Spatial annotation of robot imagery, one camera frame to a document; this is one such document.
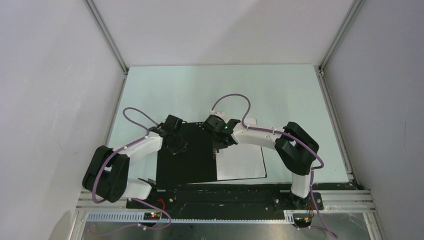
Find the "metal folder clip mechanism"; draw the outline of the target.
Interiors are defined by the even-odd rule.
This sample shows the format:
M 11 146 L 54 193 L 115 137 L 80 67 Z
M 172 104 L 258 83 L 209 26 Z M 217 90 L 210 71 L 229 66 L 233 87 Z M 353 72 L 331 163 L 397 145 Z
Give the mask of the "metal folder clip mechanism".
M 218 153 L 218 151 L 216 149 L 213 149 L 213 159 L 214 160 L 217 159 L 217 153 Z

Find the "white paper sheet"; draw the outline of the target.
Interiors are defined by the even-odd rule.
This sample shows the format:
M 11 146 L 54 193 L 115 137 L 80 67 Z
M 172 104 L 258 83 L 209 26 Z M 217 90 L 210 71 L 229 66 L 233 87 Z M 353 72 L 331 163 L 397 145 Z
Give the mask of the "white paper sheet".
M 261 179 L 267 176 L 262 147 L 237 144 L 215 151 L 218 181 Z

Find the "black folder with beige cover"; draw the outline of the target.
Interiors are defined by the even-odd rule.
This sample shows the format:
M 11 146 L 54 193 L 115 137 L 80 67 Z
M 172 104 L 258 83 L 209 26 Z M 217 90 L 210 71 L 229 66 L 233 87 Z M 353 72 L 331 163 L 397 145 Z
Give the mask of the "black folder with beige cover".
M 183 184 L 227 181 L 217 180 L 212 136 L 197 122 L 184 123 L 179 132 L 188 143 L 186 151 L 176 155 L 172 155 L 168 150 L 160 150 L 157 153 L 157 187 L 164 189 Z

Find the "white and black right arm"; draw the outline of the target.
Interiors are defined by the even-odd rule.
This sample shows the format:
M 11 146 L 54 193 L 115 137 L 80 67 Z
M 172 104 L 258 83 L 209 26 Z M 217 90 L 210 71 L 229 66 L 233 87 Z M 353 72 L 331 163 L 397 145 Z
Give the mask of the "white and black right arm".
M 297 209 L 310 204 L 313 162 L 319 160 L 320 147 L 300 125 L 290 121 L 282 128 L 264 128 L 211 114 L 201 127 L 212 136 L 217 150 L 240 144 L 275 150 L 292 175 L 291 204 Z

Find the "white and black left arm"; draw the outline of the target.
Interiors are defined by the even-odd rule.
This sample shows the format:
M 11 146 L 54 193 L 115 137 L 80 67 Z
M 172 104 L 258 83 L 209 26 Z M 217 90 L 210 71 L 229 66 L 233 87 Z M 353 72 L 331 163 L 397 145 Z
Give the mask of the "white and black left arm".
M 123 147 L 99 146 L 82 179 L 82 187 L 92 193 L 96 203 L 138 198 L 145 208 L 153 208 L 158 202 L 158 194 L 152 191 L 151 183 L 146 180 L 130 178 L 130 167 L 160 150 L 167 150 L 172 155 L 185 152 L 188 143 L 180 133 L 183 124 L 181 118 L 168 115 L 164 122 L 149 128 L 146 136 Z

